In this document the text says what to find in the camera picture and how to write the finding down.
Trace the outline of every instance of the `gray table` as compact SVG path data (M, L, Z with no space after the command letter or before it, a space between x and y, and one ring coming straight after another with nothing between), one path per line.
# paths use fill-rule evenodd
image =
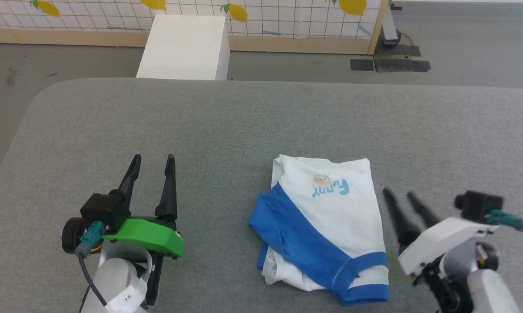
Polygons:
M368 158L376 190L414 190L441 217L467 189L506 197L523 215L523 90L327 83L86 79L45 89L0 168L0 313L75 312L85 280L60 232L93 192L116 187L135 153L133 214L158 203L176 156L185 257L167 260L154 312L432 313L396 262L383 210L391 301L343 308L323 292L266 286L247 226L283 153ZM523 311L523 233L490 237ZM97 256L88 261L95 269Z

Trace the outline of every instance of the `folded shirt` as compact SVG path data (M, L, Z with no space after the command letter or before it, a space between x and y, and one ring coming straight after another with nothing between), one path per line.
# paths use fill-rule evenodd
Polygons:
M271 190L249 220L265 242L270 285L325 290L343 305L389 300L388 269L369 161L273 161Z

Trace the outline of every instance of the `white box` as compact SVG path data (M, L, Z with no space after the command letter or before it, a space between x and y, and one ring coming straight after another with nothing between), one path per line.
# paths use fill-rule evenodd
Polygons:
M136 77L226 80L225 16L156 15Z

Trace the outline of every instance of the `blue fabric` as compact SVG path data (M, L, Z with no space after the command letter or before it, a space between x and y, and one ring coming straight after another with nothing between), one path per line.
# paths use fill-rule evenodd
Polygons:
M375 265L387 265L384 252L350 258L322 236L298 210L280 184L260 194L249 225L261 239L294 264L315 283L337 297L343 305L389 300L387 285L365 285L349 289L358 273ZM258 259L263 267L267 247Z

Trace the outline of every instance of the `lemon print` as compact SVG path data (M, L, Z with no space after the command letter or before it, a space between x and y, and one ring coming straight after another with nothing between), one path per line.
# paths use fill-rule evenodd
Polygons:
M165 5L165 0L140 0L144 6L147 6L148 8L152 10L162 10L166 11L167 7Z
M31 0L30 5L37 8L38 10L41 10L47 15L55 16L55 17L61 17L61 14L59 13L59 10L49 2L41 1L41 0Z
M219 10L225 10L225 13L230 13L230 16L239 22L246 23L248 13L244 8L236 4L225 4Z
M366 6L366 0L339 0L339 7L341 10L350 15L363 16Z

